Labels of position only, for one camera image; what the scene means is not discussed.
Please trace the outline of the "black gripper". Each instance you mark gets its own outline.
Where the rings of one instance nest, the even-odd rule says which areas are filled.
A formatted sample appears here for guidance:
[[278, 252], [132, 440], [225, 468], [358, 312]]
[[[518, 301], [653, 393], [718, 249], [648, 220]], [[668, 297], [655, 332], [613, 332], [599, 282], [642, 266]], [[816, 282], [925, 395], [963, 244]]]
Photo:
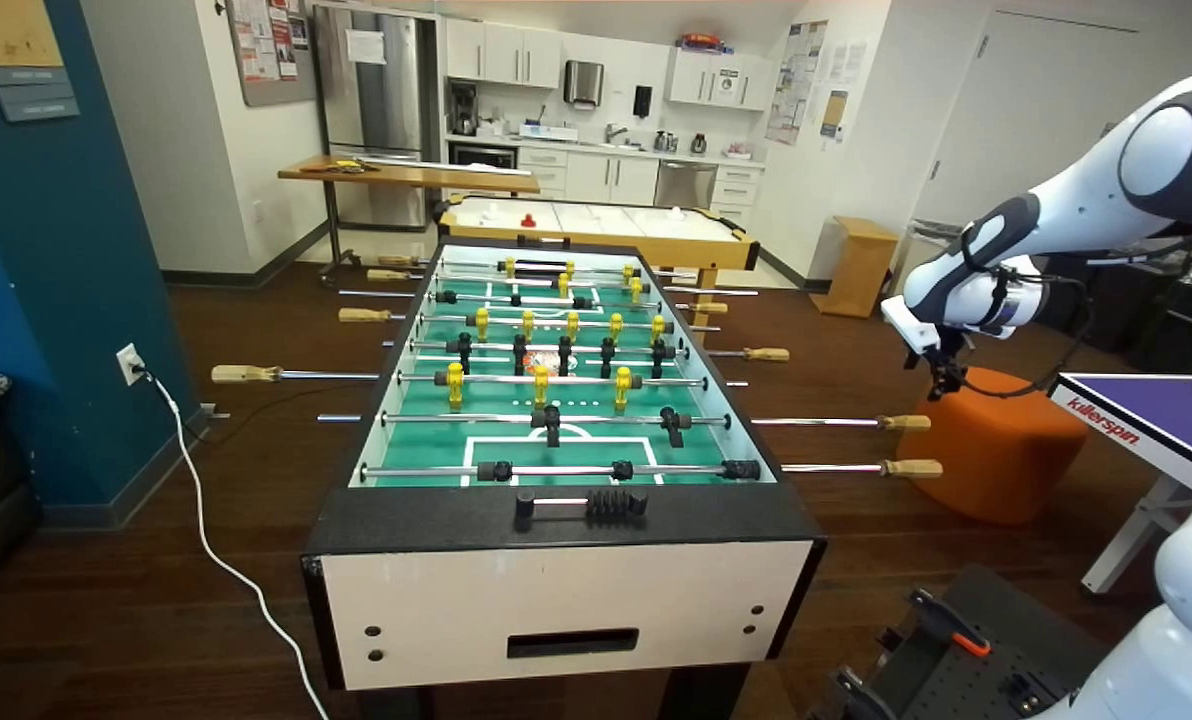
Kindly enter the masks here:
[[929, 350], [932, 401], [963, 384], [961, 350], [963, 350], [963, 334], [955, 326], [939, 326], [939, 345]]

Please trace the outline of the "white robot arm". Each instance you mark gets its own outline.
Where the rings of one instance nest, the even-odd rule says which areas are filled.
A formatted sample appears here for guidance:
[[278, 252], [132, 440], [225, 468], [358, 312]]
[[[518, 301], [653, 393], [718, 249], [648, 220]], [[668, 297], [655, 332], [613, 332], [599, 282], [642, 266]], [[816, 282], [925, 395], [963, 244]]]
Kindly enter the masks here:
[[[971, 220], [878, 303], [932, 393], [961, 393], [963, 334], [1008, 338], [1049, 290], [1037, 261], [1192, 227], [1192, 77], [1158, 89], [1080, 158]], [[1037, 720], [1192, 720], [1192, 512], [1155, 552], [1158, 604]]]

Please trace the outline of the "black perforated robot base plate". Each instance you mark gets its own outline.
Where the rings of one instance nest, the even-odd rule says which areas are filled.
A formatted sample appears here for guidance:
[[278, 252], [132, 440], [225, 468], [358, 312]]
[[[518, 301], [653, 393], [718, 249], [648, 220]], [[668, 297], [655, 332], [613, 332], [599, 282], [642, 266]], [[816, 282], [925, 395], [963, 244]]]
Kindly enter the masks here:
[[[932, 596], [983, 632], [992, 654], [971, 661], [932, 637], [906, 600], [906, 617], [878, 637], [877, 666], [851, 666], [897, 720], [1037, 720], [1077, 691], [1103, 654], [1088, 632], [987, 569], [967, 562]], [[843, 720], [835, 682], [804, 720]]]

